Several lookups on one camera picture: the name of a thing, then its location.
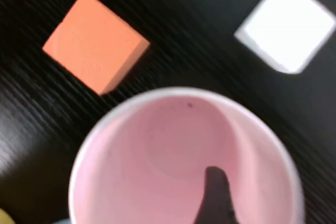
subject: yellow object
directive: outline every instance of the yellow object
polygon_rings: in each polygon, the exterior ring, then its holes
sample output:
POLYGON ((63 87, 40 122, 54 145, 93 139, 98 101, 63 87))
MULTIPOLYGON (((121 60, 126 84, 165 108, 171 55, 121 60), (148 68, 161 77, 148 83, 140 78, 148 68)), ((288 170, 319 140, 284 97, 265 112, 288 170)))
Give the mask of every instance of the yellow object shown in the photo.
POLYGON ((15 222, 4 210, 0 209, 0 224, 15 224, 15 222))

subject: black tip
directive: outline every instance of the black tip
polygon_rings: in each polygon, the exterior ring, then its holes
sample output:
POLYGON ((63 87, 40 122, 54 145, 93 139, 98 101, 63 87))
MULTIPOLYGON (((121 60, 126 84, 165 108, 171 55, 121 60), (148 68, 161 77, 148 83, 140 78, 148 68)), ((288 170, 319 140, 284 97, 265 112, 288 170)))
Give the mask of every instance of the black tip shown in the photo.
POLYGON ((205 174, 204 197, 194 224, 238 224, 225 172, 208 167, 205 174))

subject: dark table surface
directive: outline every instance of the dark table surface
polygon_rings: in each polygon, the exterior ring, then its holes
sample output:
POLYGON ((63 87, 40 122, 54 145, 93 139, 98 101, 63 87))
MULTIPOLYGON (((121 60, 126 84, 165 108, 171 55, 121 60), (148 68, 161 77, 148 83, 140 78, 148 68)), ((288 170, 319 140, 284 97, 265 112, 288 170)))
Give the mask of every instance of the dark table surface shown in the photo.
MULTIPOLYGON (((100 0, 152 45, 98 97, 41 49, 74 1, 0 0, 0 207, 18 224, 66 217, 72 163, 89 130, 126 98, 166 86, 210 89, 256 113, 298 166, 307 223, 335 223, 335 35, 302 74, 287 76, 233 38, 259 0, 100 0)), ((319 1, 336 13, 336 0, 319 1)))

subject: cube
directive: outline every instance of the cube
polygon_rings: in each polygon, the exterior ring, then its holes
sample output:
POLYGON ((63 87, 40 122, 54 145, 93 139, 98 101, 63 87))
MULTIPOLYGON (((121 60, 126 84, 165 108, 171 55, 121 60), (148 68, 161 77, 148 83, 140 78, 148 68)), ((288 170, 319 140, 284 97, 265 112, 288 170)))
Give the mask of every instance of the cube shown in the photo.
POLYGON ((114 89, 149 42, 98 0, 77 0, 43 50, 97 94, 114 89))
POLYGON ((328 40, 335 16, 317 0, 262 0, 235 37, 283 73, 300 73, 328 40))

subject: pink cup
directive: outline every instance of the pink cup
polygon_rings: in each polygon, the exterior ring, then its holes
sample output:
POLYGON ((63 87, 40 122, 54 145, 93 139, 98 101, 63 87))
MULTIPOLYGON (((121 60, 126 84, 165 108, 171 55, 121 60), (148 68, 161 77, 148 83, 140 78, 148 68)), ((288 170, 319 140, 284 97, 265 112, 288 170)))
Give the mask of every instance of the pink cup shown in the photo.
POLYGON ((227 174, 240 224, 302 224, 286 149, 258 117, 221 95, 167 88, 137 95, 87 136, 72 170, 73 224, 192 224, 205 169, 227 174))

